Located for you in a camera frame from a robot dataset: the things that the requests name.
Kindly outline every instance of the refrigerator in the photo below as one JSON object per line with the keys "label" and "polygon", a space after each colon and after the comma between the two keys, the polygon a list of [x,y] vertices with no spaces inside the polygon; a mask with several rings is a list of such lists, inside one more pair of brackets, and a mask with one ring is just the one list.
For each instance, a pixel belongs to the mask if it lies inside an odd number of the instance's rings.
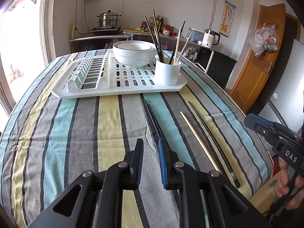
{"label": "refrigerator", "polygon": [[284,73],[259,116],[299,132],[304,120],[304,44],[294,40]]}

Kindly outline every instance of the cutting board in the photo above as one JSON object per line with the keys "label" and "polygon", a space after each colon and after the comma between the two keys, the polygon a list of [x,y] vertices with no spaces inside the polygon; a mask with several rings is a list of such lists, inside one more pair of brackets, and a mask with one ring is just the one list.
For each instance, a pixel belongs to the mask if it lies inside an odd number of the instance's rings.
{"label": "cutting board", "polygon": [[[139,30],[135,30],[135,29],[132,29],[132,28],[126,28],[124,29],[124,32],[133,32],[133,33],[141,33],[141,34],[145,34],[145,35],[150,35],[150,32],[141,32]],[[159,36],[160,37],[163,37],[164,35],[160,32],[159,33]]]}

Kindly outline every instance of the tablecloth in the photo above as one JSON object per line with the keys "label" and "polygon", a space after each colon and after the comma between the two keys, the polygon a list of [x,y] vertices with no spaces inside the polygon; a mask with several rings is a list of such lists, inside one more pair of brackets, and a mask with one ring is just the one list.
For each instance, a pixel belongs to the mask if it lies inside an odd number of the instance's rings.
{"label": "tablecloth", "polygon": [[[232,179],[199,111],[230,161],[250,198],[267,180],[272,159],[260,137],[244,126],[244,114],[206,74],[182,59],[187,85],[179,92],[144,93],[59,100],[50,88],[75,59],[88,52],[54,59],[14,107],[0,142],[1,204],[18,227],[26,227],[84,170],[106,170],[144,140],[141,184],[124,191],[123,227],[178,227],[177,191],[161,181],[156,134],[143,99],[151,105],[169,146],[179,159],[209,172],[212,164],[180,111],[189,119],[221,171]],[[104,55],[105,50],[91,51]]]}

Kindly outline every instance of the white dish drying rack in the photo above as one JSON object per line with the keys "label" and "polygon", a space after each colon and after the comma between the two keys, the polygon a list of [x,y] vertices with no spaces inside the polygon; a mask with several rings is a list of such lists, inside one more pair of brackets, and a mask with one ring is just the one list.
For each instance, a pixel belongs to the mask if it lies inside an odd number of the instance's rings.
{"label": "white dish drying rack", "polygon": [[155,60],[143,68],[129,68],[119,63],[111,49],[105,55],[73,61],[56,80],[51,92],[59,99],[130,93],[179,91],[187,80],[179,74],[176,85],[154,83]]}

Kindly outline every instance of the human hand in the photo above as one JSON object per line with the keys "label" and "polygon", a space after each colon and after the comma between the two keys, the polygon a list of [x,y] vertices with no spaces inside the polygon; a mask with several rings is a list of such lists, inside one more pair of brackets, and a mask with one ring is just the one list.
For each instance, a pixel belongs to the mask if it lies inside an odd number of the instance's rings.
{"label": "human hand", "polygon": [[[289,183],[289,176],[287,173],[288,164],[283,161],[280,163],[281,171],[280,176],[278,178],[277,184],[275,186],[275,195],[278,198],[285,196],[289,192],[288,183]],[[302,188],[304,185],[304,178],[300,175],[297,176],[295,179],[295,187]],[[300,190],[299,193],[287,204],[286,209],[296,209],[300,206],[302,200],[304,198],[304,189]]]}

